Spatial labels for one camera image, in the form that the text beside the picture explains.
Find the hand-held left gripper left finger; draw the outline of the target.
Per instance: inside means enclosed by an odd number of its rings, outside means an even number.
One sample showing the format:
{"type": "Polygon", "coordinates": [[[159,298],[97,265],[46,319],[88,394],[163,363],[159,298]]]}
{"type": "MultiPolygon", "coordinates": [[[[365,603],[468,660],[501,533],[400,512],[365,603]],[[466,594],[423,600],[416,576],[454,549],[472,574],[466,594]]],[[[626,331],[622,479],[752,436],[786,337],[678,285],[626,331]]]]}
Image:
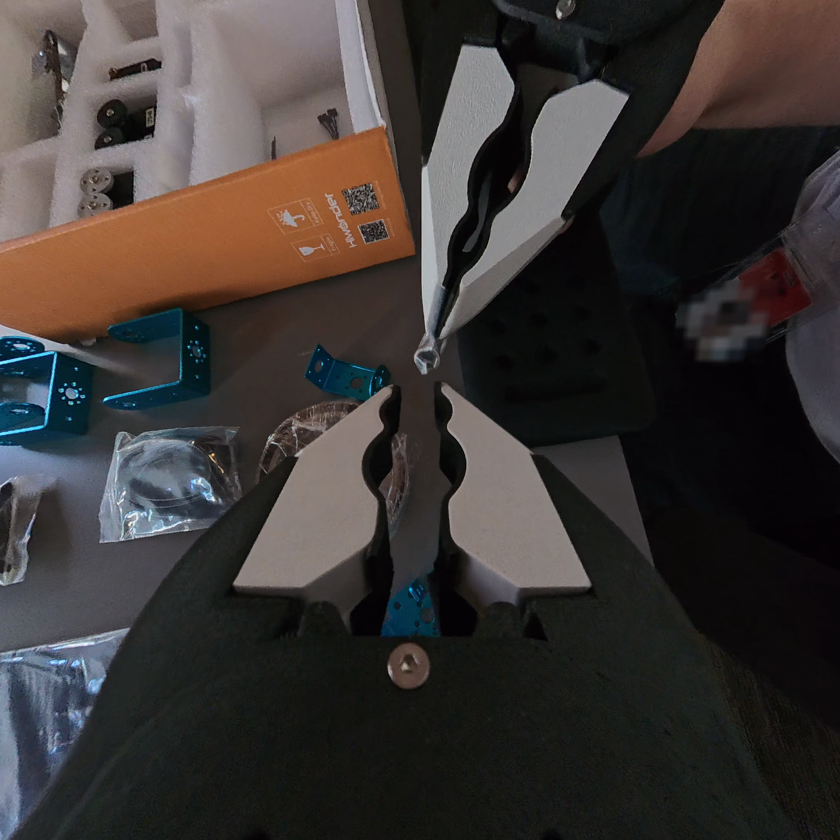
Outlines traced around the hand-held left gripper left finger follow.
{"type": "Polygon", "coordinates": [[[234,580],[237,593],[328,602],[349,616],[393,583],[381,486],[392,472],[401,389],[388,385],[294,458],[234,580]]]}

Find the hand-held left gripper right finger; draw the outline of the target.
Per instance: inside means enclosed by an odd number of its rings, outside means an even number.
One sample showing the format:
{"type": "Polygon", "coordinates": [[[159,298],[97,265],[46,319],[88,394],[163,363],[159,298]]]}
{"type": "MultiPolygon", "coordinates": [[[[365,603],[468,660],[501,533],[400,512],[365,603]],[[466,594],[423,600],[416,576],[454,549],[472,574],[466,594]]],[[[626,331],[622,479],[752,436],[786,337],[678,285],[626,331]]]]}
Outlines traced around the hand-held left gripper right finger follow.
{"type": "Polygon", "coordinates": [[[446,584],[477,611],[589,592],[532,451],[443,382],[434,410],[449,482],[436,562],[446,584]]]}

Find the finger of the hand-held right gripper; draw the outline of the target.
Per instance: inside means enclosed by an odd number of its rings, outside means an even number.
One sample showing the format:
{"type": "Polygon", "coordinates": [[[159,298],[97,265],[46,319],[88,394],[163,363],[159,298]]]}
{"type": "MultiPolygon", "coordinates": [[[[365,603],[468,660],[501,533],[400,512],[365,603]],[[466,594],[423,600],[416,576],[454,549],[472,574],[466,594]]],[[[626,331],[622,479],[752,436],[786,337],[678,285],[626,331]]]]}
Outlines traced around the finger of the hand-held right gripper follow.
{"type": "Polygon", "coordinates": [[[590,80],[543,104],[532,128],[524,180],[492,219],[486,246],[459,283],[441,339],[481,312],[559,233],[574,189],[628,99],[627,92],[590,80]]]}
{"type": "Polygon", "coordinates": [[[508,211],[491,223],[488,257],[467,271],[476,284],[476,302],[455,304],[452,326],[446,325],[444,280],[451,264],[449,246],[457,224],[468,213],[469,176],[481,146],[504,122],[515,96],[515,82],[498,49],[461,47],[432,151],[422,169],[422,293],[426,335],[449,335],[474,317],[490,300],[490,280],[510,278],[522,267],[522,233],[502,232],[508,211]]]}

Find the small clear plastic bag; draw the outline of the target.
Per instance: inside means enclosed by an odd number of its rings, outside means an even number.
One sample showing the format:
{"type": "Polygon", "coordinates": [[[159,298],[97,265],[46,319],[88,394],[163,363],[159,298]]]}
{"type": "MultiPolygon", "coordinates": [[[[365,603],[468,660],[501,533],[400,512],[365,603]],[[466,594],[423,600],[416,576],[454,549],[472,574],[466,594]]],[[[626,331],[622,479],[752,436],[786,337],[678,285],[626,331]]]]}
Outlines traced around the small clear plastic bag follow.
{"type": "Polygon", "coordinates": [[[52,81],[55,98],[54,120],[58,129],[61,128],[64,119],[67,93],[76,60],[77,47],[52,29],[44,31],[40,48],[34,57],[34,68],[41,70],[52,81]]]}
{"type": "Polygon", "coordinates": [[[429,375],[438,368],[446,344],[446,339],[436,338],[432,333],[425,332],[413,357],[421,375],[429,375]]]}

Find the orange cardboard box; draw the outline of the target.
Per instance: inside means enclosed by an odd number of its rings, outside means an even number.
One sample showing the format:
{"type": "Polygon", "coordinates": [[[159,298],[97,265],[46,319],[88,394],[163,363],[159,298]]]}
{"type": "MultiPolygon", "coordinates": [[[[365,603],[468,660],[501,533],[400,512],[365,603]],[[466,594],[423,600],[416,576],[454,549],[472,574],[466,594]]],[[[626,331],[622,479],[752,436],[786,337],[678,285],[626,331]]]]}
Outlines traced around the orange cardboard box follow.
{"type": "Polygon", "coordinates": [[[168,308],[203,310],[413,256],[389,119],[2,241],[2,325],[72,343],[168,308]]]}

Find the person's right forearm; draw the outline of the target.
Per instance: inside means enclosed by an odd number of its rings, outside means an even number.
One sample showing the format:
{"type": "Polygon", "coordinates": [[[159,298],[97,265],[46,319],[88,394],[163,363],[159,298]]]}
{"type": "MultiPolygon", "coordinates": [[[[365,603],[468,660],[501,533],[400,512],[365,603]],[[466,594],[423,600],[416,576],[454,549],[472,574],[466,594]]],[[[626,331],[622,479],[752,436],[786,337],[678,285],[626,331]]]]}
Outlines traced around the person's right forearm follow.
{"type": "Polygon", "coordinates": [[[839,124],[839,2],[727,1],[638,157],[690,130],[839,124]]]}

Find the plastic-wrapped round disc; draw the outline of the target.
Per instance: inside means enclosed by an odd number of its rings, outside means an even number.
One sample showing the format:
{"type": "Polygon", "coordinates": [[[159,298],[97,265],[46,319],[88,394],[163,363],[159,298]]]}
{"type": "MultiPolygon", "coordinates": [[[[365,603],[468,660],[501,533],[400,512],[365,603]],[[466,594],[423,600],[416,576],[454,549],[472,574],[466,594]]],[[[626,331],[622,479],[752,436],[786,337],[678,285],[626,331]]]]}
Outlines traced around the plastic-wrapped round disc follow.
{"type": "MultiPolygon", "coordinates": [[[[255,483],[260,483],[284,459],[298,456],[305,447],[327,433],[360,404],[352,398],[340,398],[308,406],[287,417],[267,438],[259,459],[255,483]]],[[[411,470],[416,454],[405,432],[399,432],[393,437],[392,469],[380,484],[390,537],[396,535],[410,495],[411,470]]]]}

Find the black perforated panel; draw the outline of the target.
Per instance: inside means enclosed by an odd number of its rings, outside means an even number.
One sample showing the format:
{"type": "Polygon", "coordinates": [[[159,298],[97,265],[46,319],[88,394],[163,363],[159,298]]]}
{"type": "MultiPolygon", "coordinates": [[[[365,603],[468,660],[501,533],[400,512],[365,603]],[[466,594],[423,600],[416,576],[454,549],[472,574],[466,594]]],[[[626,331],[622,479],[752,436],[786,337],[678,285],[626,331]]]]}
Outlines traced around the black perforated panel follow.
{"type": "Polygon", "coordinates": [[[634,433],[655,397],[598,212],[458,331],[467,399],[530,448],[634,433]]]}

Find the white foam insert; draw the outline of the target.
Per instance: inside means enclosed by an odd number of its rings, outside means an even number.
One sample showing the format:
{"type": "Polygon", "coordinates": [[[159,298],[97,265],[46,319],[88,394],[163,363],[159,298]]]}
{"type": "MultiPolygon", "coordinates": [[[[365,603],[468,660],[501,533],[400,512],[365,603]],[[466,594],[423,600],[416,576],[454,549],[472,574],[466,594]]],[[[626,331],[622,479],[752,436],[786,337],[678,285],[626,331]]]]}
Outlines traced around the white foam insert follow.
{"type": "Polygon", "coordinates": [[[368,2],[2,2],[2,241],[76,221],[80,178],[133,172],[142,202],[386,126],[368,2]],[[77,47],[65,115],[34,68],[77,47]],[[150,57],[162,68],[109,79],[150,57]],[[94,150],[100,106],[156,105],[154,137],[94,150]]]}

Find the clear bag of black parts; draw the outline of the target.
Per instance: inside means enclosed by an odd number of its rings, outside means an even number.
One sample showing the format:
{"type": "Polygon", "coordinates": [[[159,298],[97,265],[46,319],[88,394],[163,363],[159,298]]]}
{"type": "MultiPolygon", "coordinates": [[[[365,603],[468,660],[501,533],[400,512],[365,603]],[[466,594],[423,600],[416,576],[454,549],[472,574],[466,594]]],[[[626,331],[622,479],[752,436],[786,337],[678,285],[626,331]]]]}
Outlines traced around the clear bag of black parts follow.
{"type": "Polygon", "coordinates": [[[1,586],[24,580],[28,543],[42,496],[56,484],[53,476],[14,476],[1,485],[1,586]]]}

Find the large clear bag black item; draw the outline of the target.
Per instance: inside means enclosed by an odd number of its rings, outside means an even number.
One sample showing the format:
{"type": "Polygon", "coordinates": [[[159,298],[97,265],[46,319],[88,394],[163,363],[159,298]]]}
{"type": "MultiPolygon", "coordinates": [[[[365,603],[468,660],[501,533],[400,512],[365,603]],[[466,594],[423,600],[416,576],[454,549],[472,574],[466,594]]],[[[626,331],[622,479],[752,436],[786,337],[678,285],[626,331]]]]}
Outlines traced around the large clear bag black item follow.
{"type": "Polygon", "coordinates": [[[127,628],[1,653],[1,838],[61,768],[127,628]]]}

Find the black servo with silver horn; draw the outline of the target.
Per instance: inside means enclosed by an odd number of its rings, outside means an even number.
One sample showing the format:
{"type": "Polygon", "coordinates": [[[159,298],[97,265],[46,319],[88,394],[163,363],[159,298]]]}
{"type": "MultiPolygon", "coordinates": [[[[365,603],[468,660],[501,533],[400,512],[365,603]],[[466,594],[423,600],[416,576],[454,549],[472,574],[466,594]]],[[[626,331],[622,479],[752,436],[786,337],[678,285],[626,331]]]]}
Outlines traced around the black servo with silver horn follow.
{"type": "Polygon", "coordinates": [[[86,195],[95,193],[109,196],[113,201],[133,201],[134,177],[132,171],[113,173],[109,169],[94,167],[83,173],[80,189],[86,195]]]}
{"type": "Polygon", "coordinates": [[[133,195],[130,192],[83,194],[77,205],[77,216],[79,218],[94,217],[132,204],[133,195]]]}

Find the small blue angled bracket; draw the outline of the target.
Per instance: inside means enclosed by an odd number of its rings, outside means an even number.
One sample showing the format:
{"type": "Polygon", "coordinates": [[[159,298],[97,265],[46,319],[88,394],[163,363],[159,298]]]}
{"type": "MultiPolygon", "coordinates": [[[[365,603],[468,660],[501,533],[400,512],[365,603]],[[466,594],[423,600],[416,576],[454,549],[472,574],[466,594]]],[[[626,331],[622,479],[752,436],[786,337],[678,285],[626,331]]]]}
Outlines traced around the small blue angled bracket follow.
{"type": "Polygon", "coordinates": [[[312,352],[305,378],[318,389],[359,402],[370,399],[391,383],[383,364],[372,369],[334,358],[319,343],[312,352]]]}

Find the blue metal U bracket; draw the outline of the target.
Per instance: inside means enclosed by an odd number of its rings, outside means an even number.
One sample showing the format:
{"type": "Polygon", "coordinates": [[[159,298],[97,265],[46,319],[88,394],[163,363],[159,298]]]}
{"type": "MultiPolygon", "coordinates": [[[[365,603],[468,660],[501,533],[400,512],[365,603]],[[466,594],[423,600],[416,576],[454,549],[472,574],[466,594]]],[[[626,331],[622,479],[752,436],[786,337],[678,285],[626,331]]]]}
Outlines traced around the blue metal U bracket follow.
{"type": "Polygon", "coordinates": [[[173,308],[113,324],[110,338],[124,343],[154,343],[178,340],[178,376],[175,381],[113,394],[102,404],[120,411],[152,408],[207,396],[212,389],[211,336],[204,321],[182,308],[173,308]]]}

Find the blue double metal bracket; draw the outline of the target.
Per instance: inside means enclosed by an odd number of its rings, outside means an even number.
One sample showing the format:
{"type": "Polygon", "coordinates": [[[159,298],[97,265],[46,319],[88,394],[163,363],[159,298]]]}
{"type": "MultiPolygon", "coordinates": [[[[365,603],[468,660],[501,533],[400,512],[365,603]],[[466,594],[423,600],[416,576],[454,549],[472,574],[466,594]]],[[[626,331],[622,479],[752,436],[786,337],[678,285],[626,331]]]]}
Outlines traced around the blue double metal bracket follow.
{"type": "Polygon", "coordinates": [[[88,432],[94,368],[35,339],[1,338],[1,446],[88,432]]]}

